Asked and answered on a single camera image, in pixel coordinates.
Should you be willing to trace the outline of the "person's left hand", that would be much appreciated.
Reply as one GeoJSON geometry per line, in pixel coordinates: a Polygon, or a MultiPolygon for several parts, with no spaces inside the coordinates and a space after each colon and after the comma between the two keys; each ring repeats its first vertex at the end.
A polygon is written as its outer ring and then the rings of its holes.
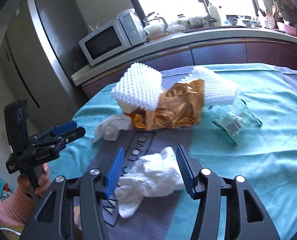
{"type": "MultiPolygon", "coordinates": [[[[31,181],[25,174],[20,174],[17,178],[17,184],[21,192],[30,194],[31,181]]],[[[38,187],[35,189],[35,195],[42,196],[46,193],[51,184],[50,169],[48,163],[43,164],[43,172],[38,178],[38,187]]]]}

